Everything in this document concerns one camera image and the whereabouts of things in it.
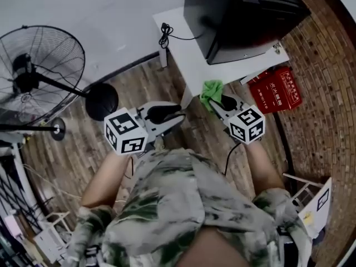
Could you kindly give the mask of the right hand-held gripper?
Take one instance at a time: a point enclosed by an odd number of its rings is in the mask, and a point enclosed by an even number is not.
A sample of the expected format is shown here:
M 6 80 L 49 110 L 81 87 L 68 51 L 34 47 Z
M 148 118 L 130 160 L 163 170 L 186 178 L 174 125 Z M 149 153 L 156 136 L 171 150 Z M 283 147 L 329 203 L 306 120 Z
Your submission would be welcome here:
M 235 141 L 248 145 L 264 135 L 265 116 L 255 105 L 237 95 L 222 95 L 221 102 L 210 99 L 209 104 Z

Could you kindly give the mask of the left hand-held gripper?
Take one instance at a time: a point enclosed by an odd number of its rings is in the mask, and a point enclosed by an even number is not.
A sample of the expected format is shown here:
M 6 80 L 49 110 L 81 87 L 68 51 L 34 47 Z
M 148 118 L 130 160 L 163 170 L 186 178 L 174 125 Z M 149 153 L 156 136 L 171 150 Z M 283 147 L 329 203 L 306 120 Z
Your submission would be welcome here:
M 183 123 L 186 115 L 180 111 L 179 104 L 168 101 L 150 101 L 130 110 L 123 107 L 105 117 L 105 138 L 117 155 L 145 152 L 157 137 Z

